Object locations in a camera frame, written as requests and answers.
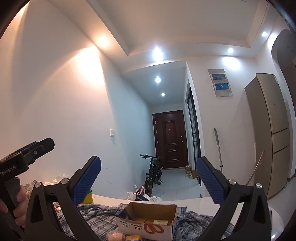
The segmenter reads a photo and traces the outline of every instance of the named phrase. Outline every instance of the refrigerator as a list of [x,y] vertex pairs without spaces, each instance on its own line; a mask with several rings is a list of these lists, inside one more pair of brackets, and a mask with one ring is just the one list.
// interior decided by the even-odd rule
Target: refrigerator
[[290,130],[283,95],[273,74],[256,74],[245,87],[255,131],[255,173],[270,198],[286,185],[290,163]]

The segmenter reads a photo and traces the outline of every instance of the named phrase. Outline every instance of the metal bolt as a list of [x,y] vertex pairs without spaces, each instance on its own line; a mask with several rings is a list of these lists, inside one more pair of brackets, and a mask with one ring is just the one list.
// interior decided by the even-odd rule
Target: metal bolt
[[41,182],[35,183],[34,187],[39,188],[41,186]]
[[235,185],[235,184],[237,184],[236,180],[234,180],[234,179],[229,179],[228,182],[229,182],[229,184],[231,184],[231,185]]
[[61,184],[67,184],[69,182],[69,178],[63,178],[61,180]]
[[255,185],[257,188],[261,189],[262,188],[262,184],[261,183],[256,183]]

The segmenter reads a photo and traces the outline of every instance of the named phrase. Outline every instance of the mop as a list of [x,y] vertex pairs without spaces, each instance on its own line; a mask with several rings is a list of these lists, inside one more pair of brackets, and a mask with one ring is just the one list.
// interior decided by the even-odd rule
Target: mop
[[223,173],[223,172],[222,172],[222,167],[223,167],[223,165],[222,165],[222,159],[221,159],[220,145],[219,145],[219,139],[218,139],[218,134],[217,134],[217,130],[216,130],[216,128],[214,128],[214,131],[215,131],[215,136],[216,136],[216,141],[217,141],[217,146],[218,146],[218,151],[219,151],[220,169],[221,169],[221,173]]

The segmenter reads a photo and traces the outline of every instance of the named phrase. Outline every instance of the plaid shirt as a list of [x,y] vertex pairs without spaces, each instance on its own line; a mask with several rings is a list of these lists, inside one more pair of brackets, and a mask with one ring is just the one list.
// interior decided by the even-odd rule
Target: plaid shirt
[[[118,207],[108,207],[99,204],[84,204],[77,205],[77,208],[100,240],[106,240],[107,232],[117,228],[115,215],[126,206],[126,204],[120,204]],[[186,207],[178,207],[178,219],[173,241],[197,240],[213,219],[212,216],[197,214],[192,211],[186,212],[186,209]],[[63,212],[61,210],[57,211],[57,215],[65,234],[75,238],[67,224]],[[228,237],[233,228],[234,226],[229,224],[222,239]]]

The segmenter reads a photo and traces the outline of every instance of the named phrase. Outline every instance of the human hand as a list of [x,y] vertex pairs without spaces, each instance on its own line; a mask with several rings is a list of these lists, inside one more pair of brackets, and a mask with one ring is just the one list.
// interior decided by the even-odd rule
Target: human hand
[[[17,201],[19,202],[17,208],[13,211],[16,217],[15,222],[17,225],[25,227],[27,208],[29,204],[29,199],[26,197],[26,189],[24,186],[20,186],[20,191],[17,194]],[[0,199],[0,211],[7,213],[8,208],[5,203]]]

